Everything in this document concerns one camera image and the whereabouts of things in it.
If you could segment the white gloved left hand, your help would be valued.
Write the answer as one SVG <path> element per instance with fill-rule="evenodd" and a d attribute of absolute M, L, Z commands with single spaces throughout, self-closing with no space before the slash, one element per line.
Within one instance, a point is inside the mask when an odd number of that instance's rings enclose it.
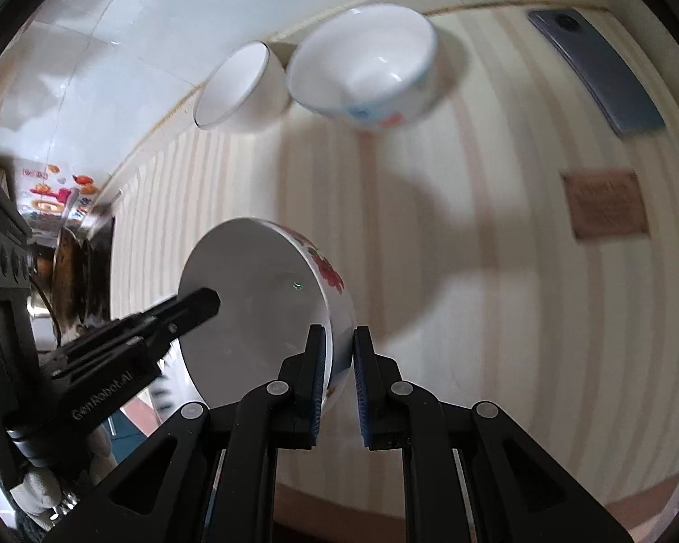
<path fill-rule="evenodd" d="M 77 467 L 30 466 L 8 494 L 35 537 L 43 539 L 117 467 L 109 432 L 102 426 L 86 438 Z"/>

